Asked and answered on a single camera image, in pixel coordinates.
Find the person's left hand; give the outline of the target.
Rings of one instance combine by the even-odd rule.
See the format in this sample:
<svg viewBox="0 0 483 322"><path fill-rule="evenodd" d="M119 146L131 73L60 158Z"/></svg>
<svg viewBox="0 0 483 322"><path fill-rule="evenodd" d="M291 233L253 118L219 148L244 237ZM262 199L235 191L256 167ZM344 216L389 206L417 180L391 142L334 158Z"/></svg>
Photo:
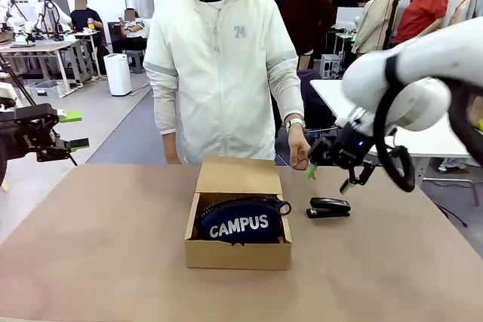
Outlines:
<svg viewBox="0 0 483 322"><path fill-rule="evenodd" d="M306 170L309 166L308 151L310 146L300 124L291 126L288 131L290 163L294 170Z"/></svg>

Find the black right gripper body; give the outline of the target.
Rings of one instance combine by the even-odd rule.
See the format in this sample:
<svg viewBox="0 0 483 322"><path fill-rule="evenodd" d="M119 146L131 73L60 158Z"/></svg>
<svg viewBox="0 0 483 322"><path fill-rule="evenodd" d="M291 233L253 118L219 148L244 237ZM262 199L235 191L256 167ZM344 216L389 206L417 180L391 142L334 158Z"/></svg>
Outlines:
<svg viewBox="0 0 483 322"><path fill-rule="evenodd" d="M363 163L364 157L374 145L372 136L367 136L352 127L338 128L324 136L328 150L324 153L324 166L338 166L345 170Z"/></svg>

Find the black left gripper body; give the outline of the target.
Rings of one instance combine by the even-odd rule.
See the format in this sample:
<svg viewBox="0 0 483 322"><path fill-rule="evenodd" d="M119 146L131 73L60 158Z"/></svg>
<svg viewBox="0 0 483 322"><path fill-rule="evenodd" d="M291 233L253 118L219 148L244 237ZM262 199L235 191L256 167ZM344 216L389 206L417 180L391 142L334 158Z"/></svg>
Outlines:
<svg viewBox="0 0 483 322"><path fill-rule="evenodd" d="M49 117L15 119L1 117L1 157L23 158L28 153L36 153L37 158L48 157Z"/></svg>

